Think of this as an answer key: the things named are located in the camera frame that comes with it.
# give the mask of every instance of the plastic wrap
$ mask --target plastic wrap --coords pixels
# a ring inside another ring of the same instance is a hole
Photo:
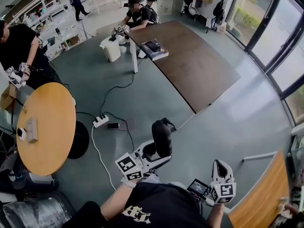
[[[73,215],[69,202],[58,193],[3,206],[13,228],[60,228]]]

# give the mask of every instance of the power strip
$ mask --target power strip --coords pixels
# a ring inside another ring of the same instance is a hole
[[[93,122],[93,125],[95,128],[100,127],[101,125],[104,125],[105,123],[107,123],[109,121],[109,118],[107,117],[107,115],[104,115],[104,117],[100,118],[99,116],[96,117],[97,121]]]

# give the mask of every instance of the book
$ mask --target book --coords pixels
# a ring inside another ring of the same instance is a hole
[[[153,51],[150,47],[146,45],[147,42],[141,44],[141,50],[150,58],[152,61],[167,57],[169,52],[157,41],[157,39],[152,40],[156,45],[160,45],[161,49],[159,51]]]

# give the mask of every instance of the white trash bin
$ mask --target white trash bin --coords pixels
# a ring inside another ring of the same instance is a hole
[[[106,58],[110,61],[110,62],[114,62],[116,61],[118,58],[120,58],[121,53],[120,53],[120,48],[119,48],[119,43],[118,43],[118,39],[116,39],[115,41],[110,41],[109,39],[112,36],[109,36],[108,38],[104,39],[101,43],[100,43],[100,47],[104,50],[105,56]]]

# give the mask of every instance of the gray floor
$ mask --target gray floor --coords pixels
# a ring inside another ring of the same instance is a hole
[[[174,18],[167,17],[163,22]],[[195,178],[210,183],[212,163],[221,159],[232,167],[237,182],[237,196],[228,205],[232,207],[251,189],[270,162],[242,163],[242,158],[278,149],[286,155],[291,143],[291,125],[274,88],[245,52],[225,35],[213,31],[205,34],[199,23],[185,16],[176,18],[210,43],[241,79],[172,134],[173,159],[159,169],[159,176],[162,181],[181,181],[185,185]],[[62,81],[70,86],[77,111],[98,115],[105,92],[131,82],[129,48],[123,47],[126,53],[116,62],[108,63],[99,47],[104,38],[102,34],[86,41],[53,61]],[[116,89],[108,96],[103,110],[136,120],[136,129],[131,131],[136,148],[152,138],[151,125],[156,120],[167,117],[181,125],[192,115],[186,102],[148,59],[139,65],[130,87]],[[91,134],[93,118],[78,114],[77,119]],[[121,175],[114,161],[132,151],[131,140],[127,132],[108,131],[104,127],[94,129],[93,135],[117,187]],[[75,209],[88,200],[101,205],[113,193],[91,140],[85,155],[78,160],[68,159],[55,176],[60,182],[59,190],[67,195]],[[223,227],[230,226],[225,217]]]

